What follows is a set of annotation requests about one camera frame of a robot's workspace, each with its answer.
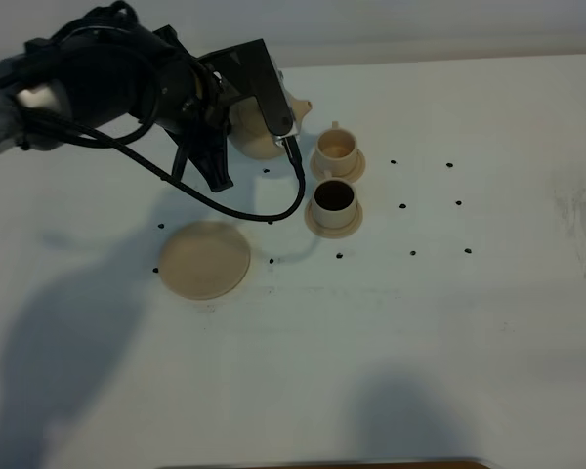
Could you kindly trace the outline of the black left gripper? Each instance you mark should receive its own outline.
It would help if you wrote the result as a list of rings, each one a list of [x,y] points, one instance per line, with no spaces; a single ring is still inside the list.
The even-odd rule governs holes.
[[[228,168],[227,136],[231,124],[227,107],[220,103],[221,80],[198,62],[169,24],[153,32],[178,56],[160,70],[162,95],[160,126],[175,138],[175,178],[181,180],[190,162],[211,192],[233,186]],[[200,126],[207,130],[190,133]]]

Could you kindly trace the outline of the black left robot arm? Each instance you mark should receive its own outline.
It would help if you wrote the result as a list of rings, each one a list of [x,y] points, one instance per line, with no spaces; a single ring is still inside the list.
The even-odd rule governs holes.
[[[191,163],[221,192],[233,185],[222,94],[172,27],[149,31],[115,1],[0,61],[0,152],[117,149],[172,185]]]

